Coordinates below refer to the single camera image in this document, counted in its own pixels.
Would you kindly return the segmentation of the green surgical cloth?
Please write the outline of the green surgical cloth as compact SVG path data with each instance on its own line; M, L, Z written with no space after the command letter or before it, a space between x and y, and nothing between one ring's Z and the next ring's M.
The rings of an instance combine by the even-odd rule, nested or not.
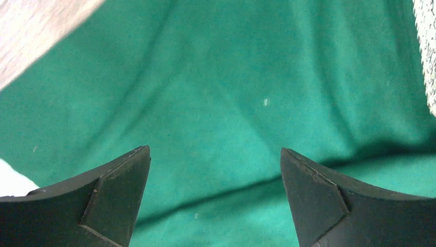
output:
M107 1L1 92L1 158L39 186L142 145L131 246L297 246L284 147L434 197L412 1Z

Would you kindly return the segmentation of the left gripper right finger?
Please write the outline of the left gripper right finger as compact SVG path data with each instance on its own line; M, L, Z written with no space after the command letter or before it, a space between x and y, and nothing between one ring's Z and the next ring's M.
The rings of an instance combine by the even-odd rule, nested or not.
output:
M367 184L283 148L300 246L435 246L435 199Z

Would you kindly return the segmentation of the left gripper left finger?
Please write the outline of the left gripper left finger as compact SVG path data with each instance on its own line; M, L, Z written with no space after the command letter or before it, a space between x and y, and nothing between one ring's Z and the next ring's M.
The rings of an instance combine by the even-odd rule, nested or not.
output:
M1 246L128 246L150 170L140 146L25 196L1 197Z

